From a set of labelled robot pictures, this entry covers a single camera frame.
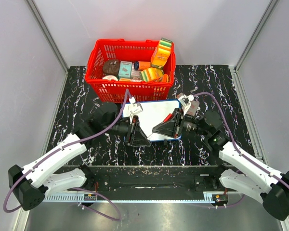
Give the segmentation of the white whiteboard blue frame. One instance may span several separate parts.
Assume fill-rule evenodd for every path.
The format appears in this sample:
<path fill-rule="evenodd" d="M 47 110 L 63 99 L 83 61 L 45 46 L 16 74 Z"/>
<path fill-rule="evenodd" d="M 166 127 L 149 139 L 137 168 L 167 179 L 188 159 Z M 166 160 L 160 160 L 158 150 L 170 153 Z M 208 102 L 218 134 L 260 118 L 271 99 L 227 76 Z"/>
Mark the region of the white whiteboard blue frame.
<path fill-rule="evenodd" d="M 140 102 L 143 111 L 138 115 L 140 121 L 140 128 L 143 130 L 148 140 L 151 142 L 176 140 L 175 138 L 165 135 L 153 133 L 154 126 L 161 123 L 175 108 L 179 108 L 181 104 L 178 100 L 164 100 L 164 101 L 151 101 Z"/>

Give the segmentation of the red capped whiteboard marker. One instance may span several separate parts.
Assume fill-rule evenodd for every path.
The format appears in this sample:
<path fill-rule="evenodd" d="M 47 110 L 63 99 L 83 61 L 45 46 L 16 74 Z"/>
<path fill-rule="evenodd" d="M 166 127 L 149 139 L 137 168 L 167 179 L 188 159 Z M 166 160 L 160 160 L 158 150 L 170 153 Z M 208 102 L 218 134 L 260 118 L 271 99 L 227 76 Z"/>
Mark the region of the red capped whiteboard marker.
<path fill-rule="evenodd" d="M 162 123 L 165 123 L 165 122 L 167 122 L 167 121 L 168 121 L 170 118 L 171 118 L 171 114 L 168 114 L 168 115 L 167 115 L 167 116 L 166 116 L 166 117 L 163 119 L 163 121 L 159 123 L 159 125 L 160 125 L 160 124 L 162 124 Z M 148 139 L 148 140 L 150 140 L 150 139 L 151 139 L 151 137 L 153 136 L 153 134 L 154 134 L 154 133 L 153 133 L 153 132 L 151 132 L 151 134 L 148 136 L 148 138 L 147 138 L 147 139 Z"/>

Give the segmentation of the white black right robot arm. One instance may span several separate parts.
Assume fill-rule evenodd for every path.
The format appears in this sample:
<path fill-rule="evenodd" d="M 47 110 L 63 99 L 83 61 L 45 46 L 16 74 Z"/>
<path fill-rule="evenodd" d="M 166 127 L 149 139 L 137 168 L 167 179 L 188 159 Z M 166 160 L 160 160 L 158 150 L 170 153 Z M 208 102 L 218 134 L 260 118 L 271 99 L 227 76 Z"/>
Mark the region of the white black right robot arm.
<path fill-rule="evenodd" d="M 153 127 L 153 133 L 178 138 L 182 132 L 204 136 L 203 144 L 210 154 L 234 166 L 210 177 L 210 186 L 219 191 L 223 187 L 233 189 L 256 201 L 274 218 L 284 221 L 289 216 L 289 171 L 282 173 L 257 160 L 239 147 L 222 132 L 220 115 L 208 111 L 201 119 L 184 115 L 176 108 L 161 123 Z"/>

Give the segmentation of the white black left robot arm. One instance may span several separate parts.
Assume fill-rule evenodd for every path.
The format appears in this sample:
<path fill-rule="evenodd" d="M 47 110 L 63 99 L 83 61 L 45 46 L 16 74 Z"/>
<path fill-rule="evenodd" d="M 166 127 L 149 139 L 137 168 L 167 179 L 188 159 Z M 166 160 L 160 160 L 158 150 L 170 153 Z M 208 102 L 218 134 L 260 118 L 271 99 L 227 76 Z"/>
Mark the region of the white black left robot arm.
<path fill-rule="evenodd" d="M 122 117 L 123 110 L 118 109 L 115 103 L 104 103 L 44 156 L 24 167 L 12 166 L 8 170 L 8 194 L 13 194 L 20 207 L 28 211 L 57 192 L 72 188 L 97 188 L 95 174 L 86 165 L 62 174 L 56 171 L 90 149 L 94 139 L 105 133 L 123 136 L 125 144 L 130 147 L 150 146 L 151 142 L 142 131 L 138 118 L 142 106 L 140 103 L 129 103 L 127 109 L 128 117 Z"/>

